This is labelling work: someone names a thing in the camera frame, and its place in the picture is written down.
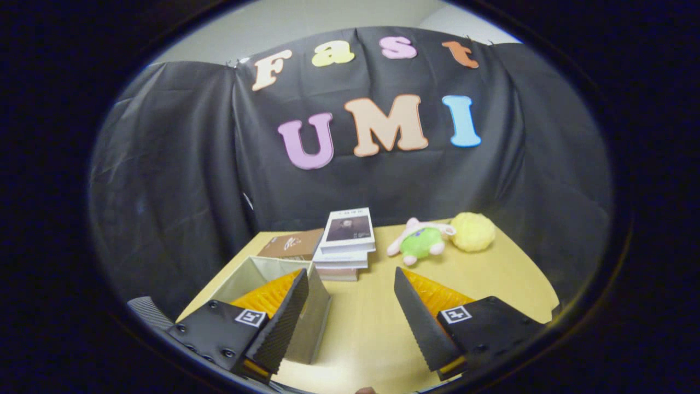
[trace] letter i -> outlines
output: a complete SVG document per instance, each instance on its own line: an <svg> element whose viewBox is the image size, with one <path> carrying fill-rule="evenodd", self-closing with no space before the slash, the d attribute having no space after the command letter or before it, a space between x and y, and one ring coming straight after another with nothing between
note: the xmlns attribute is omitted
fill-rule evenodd
<svg viewBox="0 0 700 394"><path fill-rule="evenodd" d="M472 99L467 96L444 96L442 103L447 105L452 114L454 135L450 142L456 147L476 147L481 144L481 138L474 130L472 122Z"/></svg>

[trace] yellow fuzzy ball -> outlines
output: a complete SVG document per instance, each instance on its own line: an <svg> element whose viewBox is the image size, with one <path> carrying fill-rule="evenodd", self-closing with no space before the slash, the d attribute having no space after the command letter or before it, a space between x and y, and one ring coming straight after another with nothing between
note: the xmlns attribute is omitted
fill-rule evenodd
<svg viewBox="0 0 700 394"><path fill-rule="evenodd" d="M465 252L484 250L496 238L496 226L480 213L462 212L450 224L457 230L452 243Z"/></svg>

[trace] storage box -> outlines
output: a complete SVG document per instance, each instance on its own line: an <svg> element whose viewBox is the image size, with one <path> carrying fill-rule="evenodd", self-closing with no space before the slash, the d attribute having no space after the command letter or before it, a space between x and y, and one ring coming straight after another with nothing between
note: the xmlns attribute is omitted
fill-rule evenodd
<svg viewBox="0 0 700 394"><path fill-rule="evenodd" d="M326 328L330 295L323 286L315 265L310 261L250 256L223 281L211 298L230 303L265 283L302 268L307 269L309 276L309 296L284 358L312 364Z"/></svg>

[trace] purple letter u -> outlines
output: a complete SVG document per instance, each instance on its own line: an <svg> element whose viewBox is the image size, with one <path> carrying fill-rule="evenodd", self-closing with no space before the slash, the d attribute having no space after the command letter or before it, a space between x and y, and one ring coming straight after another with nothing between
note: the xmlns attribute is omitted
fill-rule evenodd
<svg viewBox="0 0 700 394"><path fill-rule="evenodd" d="M315 155L309 155L304 151L302 138L299 131L302 128L301 121L291 121L284 123L277 128L277 131L284 138L284 146L287 149L287 156L292 164L303 170L313 170L321 168L333 158L333 141L330 138L330 120L333 115L330 112L323 112L312 115L309 123L316 129L318 145L321 147Z"/></svg>

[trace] stuffed animal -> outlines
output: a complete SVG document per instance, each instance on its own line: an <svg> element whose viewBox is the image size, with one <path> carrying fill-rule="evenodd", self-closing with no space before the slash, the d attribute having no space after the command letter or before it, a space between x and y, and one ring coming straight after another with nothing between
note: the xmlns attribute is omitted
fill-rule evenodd
<svg viewBox="0 0 700 394"><path fill-rule="evenodd" d="M406 222L406 229L401 236L386 249L389 256L393 256L399 251L403 253L403 262L407 266L415 264L418 259L429 254L440 254L445 250L445 241L442 236L453 236L456 230L449 224L436 224L429 222L419 222L412 217Z"/></svg>
<svg viewBox="0 0 700 394"><path fill-rule="evenodd" d="M452 236L452 243L465 252L480 252L496 238L496 226L484 215L462 212L450 221L457 234Z"/></svg>

